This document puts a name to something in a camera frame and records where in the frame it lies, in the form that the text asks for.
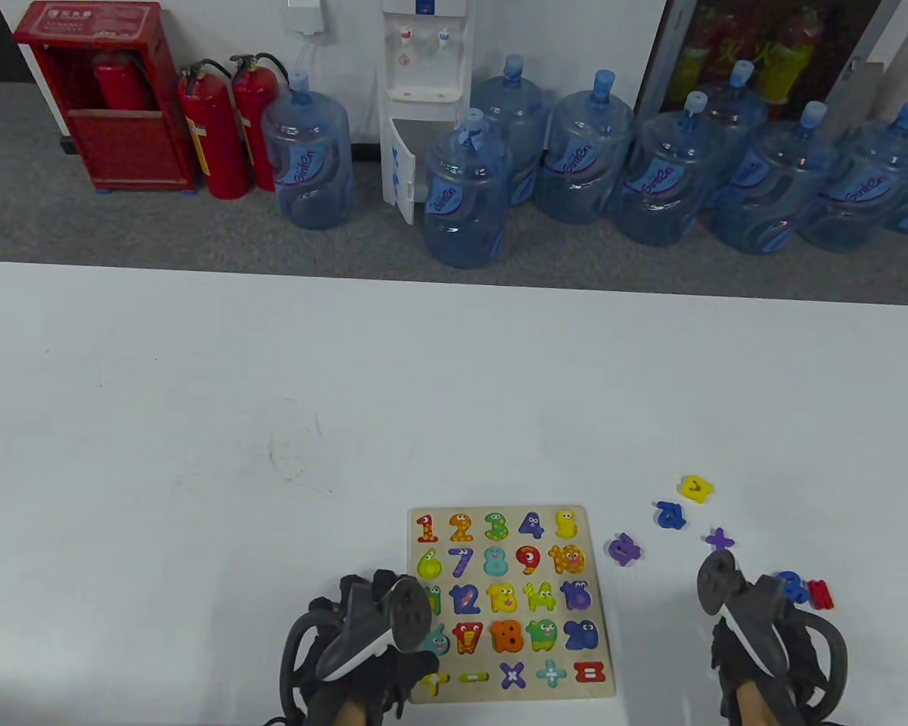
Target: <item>water dispenser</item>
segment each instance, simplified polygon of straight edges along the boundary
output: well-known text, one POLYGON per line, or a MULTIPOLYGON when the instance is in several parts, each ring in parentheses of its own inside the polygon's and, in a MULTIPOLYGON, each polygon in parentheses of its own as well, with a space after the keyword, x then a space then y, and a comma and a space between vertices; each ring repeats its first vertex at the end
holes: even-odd
POLYGON ((384 201, 408 224, 427 198, 425 155, 471 101, 474 0, 382 0, 379 116, 384 201))

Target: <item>hand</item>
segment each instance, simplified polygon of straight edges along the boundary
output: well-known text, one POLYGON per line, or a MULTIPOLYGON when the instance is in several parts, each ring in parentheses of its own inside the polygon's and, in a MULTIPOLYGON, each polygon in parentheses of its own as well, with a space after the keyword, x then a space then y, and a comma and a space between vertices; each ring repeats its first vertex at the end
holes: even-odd
MULTIPOLYGON (((389 570, 378 570, 372 580, 372 597, 374 602, 381 602, 384 595, 393 587, 398 576, 389 570)), ((309 603, 309 611, 328 611, 342 620, 347 612, 347 601, 354 583, 370 585, 371 583, 357 575, 347 575, 340 580, 340 602, 334 604, 326 597, 316 598, 309 603)), ((384 713, 396 705, 396 716, 403 713, 403 704, 409 698, 412 688, 425 677, 437 673, 440 661, 433 653, 404 654, 390 646, 379 657, 370 657, 354 668, 350 673, 337 681, 320 681, 316 677, 316 664, 323 651, 340 635, 341 627, 323 625, 316 629, 306 659, 294 673, 284 673, 281 678, 284 687, 281 695, 282 709, 289 723, 300 726, 304 720, 309 726, 330 726, 340 714, 344 704, 353 703, 361 706, 366 712, 367 726, 379 726, 384 713), (291 689, 298 687, 306 704, 308 715, 303 715, 294 704, 291 689)))

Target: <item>glass door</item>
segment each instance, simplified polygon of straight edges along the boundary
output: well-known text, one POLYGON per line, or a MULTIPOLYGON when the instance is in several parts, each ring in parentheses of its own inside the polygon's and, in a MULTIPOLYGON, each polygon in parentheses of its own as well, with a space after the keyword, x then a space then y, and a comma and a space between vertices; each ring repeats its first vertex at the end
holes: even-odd
POLYGON ((690 91, 725 82, 735 62, 771 117, 795 118, 834 97, 875 46, 900 0, 674 0, 663 14, 637 113, 682 107, 690 91))

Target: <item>gray carpet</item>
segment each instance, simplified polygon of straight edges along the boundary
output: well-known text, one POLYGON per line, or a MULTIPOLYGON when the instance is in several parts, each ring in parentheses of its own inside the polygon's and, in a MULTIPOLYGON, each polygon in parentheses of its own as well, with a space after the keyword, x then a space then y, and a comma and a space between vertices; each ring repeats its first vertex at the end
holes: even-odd
POLYGON ((0 84, 0 259, 908 305, 908 238, 881 236, 850 256, 794 240, 782 255, 756 259, 700 228, 653 250, 606 222, 565 227, 527 205, 510 217, 506 259, 460 272, 427 256, 419 228, 382 203, 377 165, 356 167, 348 225, 306 232, 261 191, 233 203, 205 191, 98 196, 58 141, 35 86, 0 84))

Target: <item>number puzzle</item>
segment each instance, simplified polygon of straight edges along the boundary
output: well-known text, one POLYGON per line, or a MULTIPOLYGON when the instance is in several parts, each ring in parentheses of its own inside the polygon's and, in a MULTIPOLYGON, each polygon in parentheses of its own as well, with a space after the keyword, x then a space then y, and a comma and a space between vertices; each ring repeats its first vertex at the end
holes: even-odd
POLYGON ((434 613, 423 650, 440 657, 414 703, 616 693, 584 507, 437 507, 408 523, 408 571, 434 613))

